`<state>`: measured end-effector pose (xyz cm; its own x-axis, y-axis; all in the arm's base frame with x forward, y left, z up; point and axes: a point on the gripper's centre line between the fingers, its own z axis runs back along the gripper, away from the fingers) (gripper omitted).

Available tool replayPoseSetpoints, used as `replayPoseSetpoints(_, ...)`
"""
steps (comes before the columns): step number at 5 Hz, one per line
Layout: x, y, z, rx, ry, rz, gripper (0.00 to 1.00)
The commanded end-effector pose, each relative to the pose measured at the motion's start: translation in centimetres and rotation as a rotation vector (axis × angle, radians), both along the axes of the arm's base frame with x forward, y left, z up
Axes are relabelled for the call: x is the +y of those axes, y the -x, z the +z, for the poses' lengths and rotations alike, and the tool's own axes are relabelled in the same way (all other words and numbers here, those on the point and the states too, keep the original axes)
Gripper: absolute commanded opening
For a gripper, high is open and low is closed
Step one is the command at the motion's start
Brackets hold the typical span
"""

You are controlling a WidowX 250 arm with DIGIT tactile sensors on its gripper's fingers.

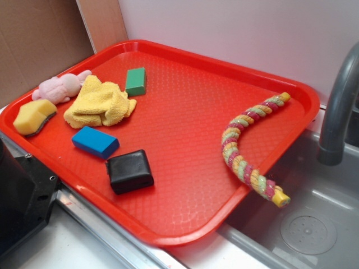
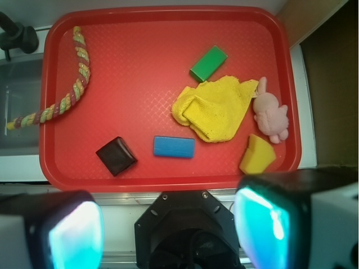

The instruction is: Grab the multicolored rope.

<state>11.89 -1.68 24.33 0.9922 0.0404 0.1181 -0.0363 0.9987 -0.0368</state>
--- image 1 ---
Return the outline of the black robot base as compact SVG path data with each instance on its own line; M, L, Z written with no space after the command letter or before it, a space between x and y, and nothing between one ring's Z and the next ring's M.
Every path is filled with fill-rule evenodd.
M1 258L48 225L58 185L40 160L14 157L1 142Z

